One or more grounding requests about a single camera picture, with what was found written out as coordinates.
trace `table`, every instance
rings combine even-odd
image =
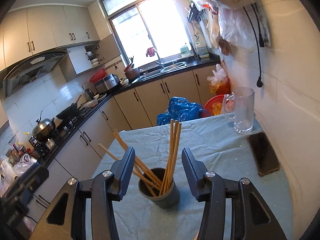
[[[170,125],[122,131],[120,136],[135,149],[136,155],[151,169],[165,167],[169,149]],[[255,120],[251,134],[262,131]],[[181,152],[189,147],[196,160],[204,162],[208,170],[222,178],[239,180],[247,177],[255,185],[278,219],[287,239],[292,239],[292,202],[289,182],[283,169],[259,177],[255,161],[246,139],[233,129],[223,116],[213,116],[182,123],[180,146],[174,173],[175,183],[180,191],[180,202],[171,209],[161,209],[138,190],[139,179],[131,176],[127,194],[121,202],[113,202],[119,238],[136,240],[193,240],[200,228],[204,202],[198,203],[191,195],[181,162]],[[118,158],[124,150],[114,140],[109,148]],[[105,155],[93,177],[109,169],[113,163]],[[92,239],[90,221],[90,200],[87,203],[87,239]],[[231,200],[226,201],[224,239],[230,239]]]

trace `dark gray cup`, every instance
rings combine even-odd
[[[164,168],[154,168],[154,169],[151,169],[151,171],[153,171],[153,173],[161,181],[163,180],[164,172],[165,172]],[[151,179],[146,174],[143,174],[143,176],[151,181]],[[140,193],[145,198],[150,199],[153,203],[155,203],[157,206],[159,206],[161,208],[171,208],[174,205],[176,205],[180,200],[180,193],[179,193],[179,190],[178,190],[174,180],[172,181],[172,184],[171,184],[169,191],[166,194],[161,195],[160,197],[153,197],[141,179],[139,180],[138,186],[139,186]],[[152,189],[156,195],[159,195],[159,190],[157,190],[155,188],[152,188]]]

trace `smartphone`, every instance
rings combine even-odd
[[[263,177],[280,169],[276,153],[264,132],[249,135],[247,139],[258,168],[259,176]]]

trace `silver screw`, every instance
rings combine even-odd
[[[216,174],[215,174],[213,171],[207,171],[207,172],[205,173],[205,175],[206,175],[207,177],[209,177],[209,178],[212,178],[212,177],[214,177]]]
[[[110,177],[112,175],[112,171],[104,171],[102,175],[103,177]]]
[[[242,178],[241,179],[241,183],[244,184],[244,185],[249,185],[250,184],[250,180],[247,179],[247,178]]]
[[[71,178],[71,179],[68,180],[68,184],[69,184],[69,185],[73,185],[73,184],[75,184],[76,182],[77,182],[77,179],[76,179],[76,178]]]

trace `lower cabinet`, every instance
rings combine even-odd
[[[202,106],[204,106],[210,98],[215,96],[215,94],[210,93],[210,83],[207,81],[207,77],[213,76],[213,69],[216,70],[216,66],[203,67],[193,70]]]
[[[117,129],[119,132],[123,130],[131,130],[128,121],[124,117],[114,97],[110,98],[106,103],[104,103],[99,110],[112,130]]]
[[[141,103],[153,126],[157,126],[157,116],[163,114],[169,105],[169,96],[162,80],[136,87]]]
[[[48,167],[49,178],[35,192],[33,199],[28,204],[30,209],[28,216],[37,222],[48,207],[48,204],[54,199],[62,186],[72,176],[56,160],[53,160]]]
[[[102,158],[105,151],[98,144],[101,143],[104,147],[109,148],[113,142],[114,136],[107,121],[103,118],[100,111],[96,111],[79,130],[86,141]]]
[[[135,89],[115,95],[115,99],[133,130],[152,127]]]
[[[92,177],[101,157],[90,146],[89,140],[78,130],[58,153],[56,160],[72,177],[86,180]]]
[[[183,72],[177,75],[162,79],[169,98],[182,97],[191,103],[201,104],[199,93],[192,71]]]

